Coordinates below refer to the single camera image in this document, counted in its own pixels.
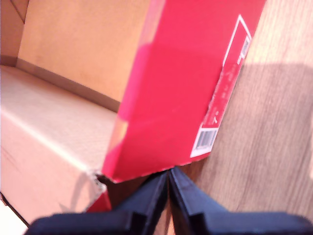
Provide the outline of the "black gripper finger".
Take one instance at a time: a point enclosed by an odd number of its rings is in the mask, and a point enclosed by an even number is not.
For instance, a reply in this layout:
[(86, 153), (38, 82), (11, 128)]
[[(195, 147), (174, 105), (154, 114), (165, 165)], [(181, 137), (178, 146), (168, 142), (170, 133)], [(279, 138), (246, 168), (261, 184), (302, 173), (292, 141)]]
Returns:
[(227, 212), (179, 168), (169, 170), (169, 194), (174, 229), (177, 235), (208, 235), (207, 218)]
[(115, 209), (130, 214), (127, 235), (152, 235), (167, 203), (168, 171), (155, 173)]

